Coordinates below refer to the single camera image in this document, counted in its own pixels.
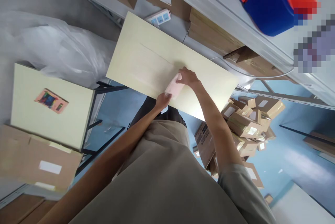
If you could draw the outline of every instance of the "pink sponge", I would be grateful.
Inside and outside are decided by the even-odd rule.
[[[175,100],[181,90],[184,87],[184,84],[176,83],[177,80],[181,80],[181,74],[177,73],[176,76],[171,80],[170,84],[167,86],[165,90],[165,95],[172,94],[172,99]]]

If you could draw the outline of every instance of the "electrical outlet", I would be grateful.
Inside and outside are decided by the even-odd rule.
[[[162,23],[162,22],[164,21],[163,18],[162,18],[162,16],[157,17],[157,20],[158,20],[158,23],[159,23],[159,24]]]
[[[152,20],[151,20],[151,23],[152,23],[154,26],[157,26],[157,25],[158,25],[158,23],[157,23],[157,19],[156,19],[156,18],[152,19]]]
[[[163,14],[163,19],[164,21],[167,21],[169,19],[169,14],[168,13]]]

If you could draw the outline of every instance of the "wire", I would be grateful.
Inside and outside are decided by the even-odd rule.
[[[212,58],[212,59],[210,59],[210,60],[214,60],[214,59],[216,59],[216,58],[219,58],[219,59],[220,59],[221,61],[223,61],[228,67],[230,67],[232,70],[235,70],[236,72],[239,72],[239,73],[242,74],[242,75],[246,75],[246,76],[254,77],[254,78],[276,78],[276,77],[282,77],[282,76],[285,76],[285,75],[291,73],[291,72],[294,70],[294,68],[292,68],[289,72],[286,72],[286,73],[281,74],[281,75],[272,76],[272,77],[257,77],[257,76],[255,76],[255,75],[248,75],[248,74],[245,74],[245,73],[243,73],[243,72],[238,71],[237,69],[235,69],[235,68],[233,68],[232,66],[230,66],[228,63],[226,63],[223,59],[221,59],[221,58],[218,57],[218,56],[217,56],[217,57],[214,57],[214,58]]]

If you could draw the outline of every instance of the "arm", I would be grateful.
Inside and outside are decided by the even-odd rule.
[[[230,129],[201,81],[199,81],[194,72],[188,70],[186,67],[179,70],[179,72],[182,79],[177,82],[190,86],[199,100],[208,129],[214,139],[219,170],[222,171],[227,165],[232,163],[243,165]]]
[[[93,163],[83,177],[40,220],[39,224],[69,223],[112,180],[155,117],[168,105],[171,96],[160,94],[155,107]]]

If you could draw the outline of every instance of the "white board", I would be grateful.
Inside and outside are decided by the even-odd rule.
[[[221,111],[237,77],[128,12],[106,77],[156,99],[183,66],[197,74]],[[204,120],[198,99],[188,86],[169,105]]]
[[[69,102],[62,113],[34,100],[49,89]],[[80,150],[94,91],[15,64],[11,125]]]

